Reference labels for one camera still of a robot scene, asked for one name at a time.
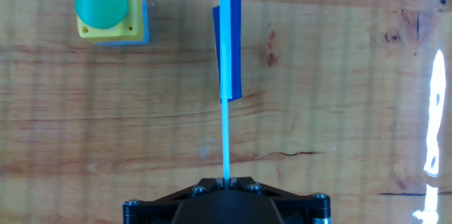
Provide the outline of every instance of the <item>blue tape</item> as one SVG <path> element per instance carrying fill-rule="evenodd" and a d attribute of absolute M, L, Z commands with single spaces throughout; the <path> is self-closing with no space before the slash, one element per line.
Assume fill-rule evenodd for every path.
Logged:
<path fill-rule="evenodd" d="M 217 49 L 218 74 L 221 81 L 221 46 L 220 46 L 220 7 L 213 8 L 213 24 L 215 28 L 215 43 Z M 231 0 L 231 84 L 232 98 L 229 101 L 242 97 L 242 0 Z"/>

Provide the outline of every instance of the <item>blue stick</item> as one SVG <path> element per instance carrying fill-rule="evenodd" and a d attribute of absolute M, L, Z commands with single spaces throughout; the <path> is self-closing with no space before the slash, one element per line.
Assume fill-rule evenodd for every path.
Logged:
<path fill-rule="evenodd" d="M 223 176 L 228 183 L 230 178 L 228 100 L 232 98 L 231 0 L 220 0 L 220 48 Z"/>

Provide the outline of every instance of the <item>table surface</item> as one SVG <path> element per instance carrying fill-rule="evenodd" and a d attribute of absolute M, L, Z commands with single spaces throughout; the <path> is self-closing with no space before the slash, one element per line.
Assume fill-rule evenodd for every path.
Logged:
<path fill-rule="evenodd" d="M 222 176 L 218 0 L 148 0 L 152 43 L 114 48 L 79 38 L 73 1 L 0 0 L 2 224 L 121 223 L 124 200 Z M 448 89 L 432 98 L 437 136 L 429 115 L 452 0 L 242 6 L 232 176 L 326 192 L 334 223 L 419 223 L 424 209 L 452 223 Z M 438 177 L 424 171 L 429 120 Z"/>

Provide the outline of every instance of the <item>green button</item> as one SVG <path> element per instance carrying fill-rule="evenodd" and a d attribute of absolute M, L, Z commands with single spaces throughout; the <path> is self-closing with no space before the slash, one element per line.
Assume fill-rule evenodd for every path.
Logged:
<path fill-rule="evenodd" d="M 87 25 L 108 29 L 120 23 L 129 10 L 128 0 L 76 0 L 76 13 Z"/>

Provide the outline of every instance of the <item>crack in wood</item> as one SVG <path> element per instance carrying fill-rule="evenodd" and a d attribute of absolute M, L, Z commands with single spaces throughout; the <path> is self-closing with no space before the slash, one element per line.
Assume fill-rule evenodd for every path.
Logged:
<path fill-rule="evenodd" d="M 323 154 L 325 152 L 316 152 L 316 151 L 300 151 L 300 152 L 296 152 L 296 153 L 283 153 L 280 151 L 274 151 L 272 153 L 269 153 L 267 155 L 264 156 L 260 156 L 260 157 L 255 157 L 255 158 L 245 158 L 242 160 L 233 160 L 231 161 L 231 163 L 242 163 L 242 162 L 246 162 L 246 161 L 255 161 L 255 160 L 263 160 L 266 157 L 270 157 L 273 154 L 281 154 L 287 157 L 293 157 L 293 156 L 297 156 L 297 155 L 313 155 L 313 154 Z"/>

